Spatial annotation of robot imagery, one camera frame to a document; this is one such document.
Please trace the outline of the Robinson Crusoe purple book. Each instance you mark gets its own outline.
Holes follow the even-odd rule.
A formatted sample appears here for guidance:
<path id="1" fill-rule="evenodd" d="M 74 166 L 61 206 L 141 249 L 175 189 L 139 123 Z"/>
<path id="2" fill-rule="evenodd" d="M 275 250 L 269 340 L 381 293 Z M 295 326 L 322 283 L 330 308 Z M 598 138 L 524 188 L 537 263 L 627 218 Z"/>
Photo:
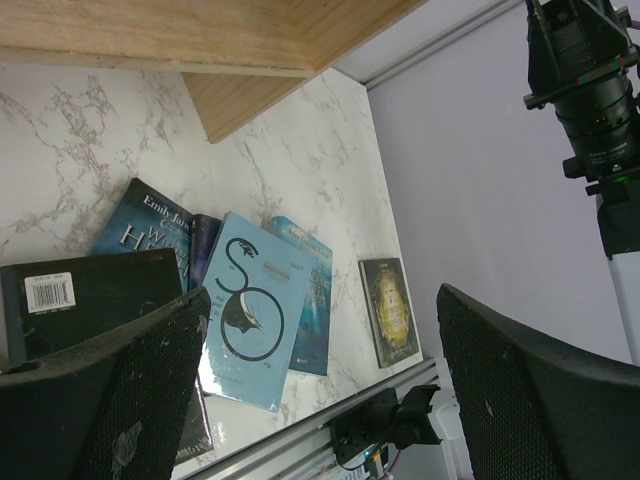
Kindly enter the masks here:
<path id="1" fill-rule="evenodd" d="M 190 290 L 202 284 L 221 225 L 220 219 L 205 214 L 195 214 L 192 218 L 188 280 Z"/>

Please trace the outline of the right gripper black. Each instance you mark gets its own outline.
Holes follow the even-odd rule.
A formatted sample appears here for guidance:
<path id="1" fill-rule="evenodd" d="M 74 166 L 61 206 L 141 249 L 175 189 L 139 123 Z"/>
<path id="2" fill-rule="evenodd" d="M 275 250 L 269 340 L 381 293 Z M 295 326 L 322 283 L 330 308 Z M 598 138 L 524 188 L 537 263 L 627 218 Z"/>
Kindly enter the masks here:
<path id="1" fill-rule="evenodd" d="M 527 109 L 551 104 L 567 125 L 637 125 L 628 70 L 639 23 L 610 1 L 527 1 Z"/>

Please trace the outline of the black book with barcode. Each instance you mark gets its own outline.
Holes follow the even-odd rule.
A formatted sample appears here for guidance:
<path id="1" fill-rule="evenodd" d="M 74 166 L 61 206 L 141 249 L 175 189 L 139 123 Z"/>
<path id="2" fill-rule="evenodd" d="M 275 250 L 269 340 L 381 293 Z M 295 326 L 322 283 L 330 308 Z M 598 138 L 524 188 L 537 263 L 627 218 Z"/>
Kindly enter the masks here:
<path id="1" fill-rule="evenodd" d="M 183 293 L 169 249 L 1 269 L 1 370 L 124 326 Z"/>

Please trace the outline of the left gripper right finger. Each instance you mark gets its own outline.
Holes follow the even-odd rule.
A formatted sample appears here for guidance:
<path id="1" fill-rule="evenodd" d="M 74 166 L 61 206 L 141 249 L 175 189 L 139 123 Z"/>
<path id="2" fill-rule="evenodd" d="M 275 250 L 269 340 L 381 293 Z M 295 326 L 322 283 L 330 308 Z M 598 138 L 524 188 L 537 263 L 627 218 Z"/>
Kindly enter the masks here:
<path id="1" fill-rule="evenodd" d="M 639 369 L 437 294 L 444 357 L 477 479 L 636 479 Z"/>

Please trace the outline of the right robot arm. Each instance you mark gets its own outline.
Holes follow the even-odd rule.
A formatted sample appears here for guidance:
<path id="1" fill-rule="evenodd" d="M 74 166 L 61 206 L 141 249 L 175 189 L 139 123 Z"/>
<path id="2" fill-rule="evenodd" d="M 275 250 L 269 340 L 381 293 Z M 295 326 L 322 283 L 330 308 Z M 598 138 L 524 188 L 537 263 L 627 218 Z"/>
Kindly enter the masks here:
<path id="1" fill-rule="evenodd" d="M 573 150 L 562 163 L 596 199 L 630 357 L 639 362 L 639 28 L 609 1 L 529 1 L 527 109 L 551 104 Z"/>

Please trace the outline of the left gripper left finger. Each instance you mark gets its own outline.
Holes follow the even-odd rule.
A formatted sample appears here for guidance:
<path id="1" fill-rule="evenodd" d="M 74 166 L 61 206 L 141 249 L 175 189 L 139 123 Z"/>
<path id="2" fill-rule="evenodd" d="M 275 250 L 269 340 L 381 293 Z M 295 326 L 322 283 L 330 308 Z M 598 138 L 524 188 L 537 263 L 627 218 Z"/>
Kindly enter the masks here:
<path id="1" fill-rule="evenodd" d="M 210 308 L 200 287 L 2 375 L 2 478 L 170 478 Z"/>

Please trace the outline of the light blue SO book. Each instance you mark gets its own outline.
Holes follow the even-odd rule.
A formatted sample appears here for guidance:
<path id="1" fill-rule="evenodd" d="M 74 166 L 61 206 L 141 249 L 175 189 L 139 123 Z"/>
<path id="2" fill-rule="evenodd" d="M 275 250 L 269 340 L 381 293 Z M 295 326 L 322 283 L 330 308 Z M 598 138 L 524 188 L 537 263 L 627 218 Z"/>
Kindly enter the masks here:
<path id="1" fill-rule="evenodd" d="M 276 412 L 313 261 L 241 215 L 222 222 L 204 280 L 211 298 L 203 390 Z"/>

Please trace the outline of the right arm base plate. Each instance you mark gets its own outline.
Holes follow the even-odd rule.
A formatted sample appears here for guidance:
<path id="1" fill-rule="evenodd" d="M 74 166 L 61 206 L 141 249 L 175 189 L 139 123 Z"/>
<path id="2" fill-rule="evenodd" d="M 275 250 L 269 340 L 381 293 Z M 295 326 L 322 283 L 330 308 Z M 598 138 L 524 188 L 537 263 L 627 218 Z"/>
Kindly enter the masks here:
<path id="1" fill-rule="evenodd" d="M 387 444 L 397 450 L 412 445 L 438 445 L 429 419 L 432 400 L 440 391 L 436 385 L 412 387 L 401 401 L 396 390 L 387 388 L 364 400 L 328 423 L 336 459 L 341 467 L 361 453 Z"/>

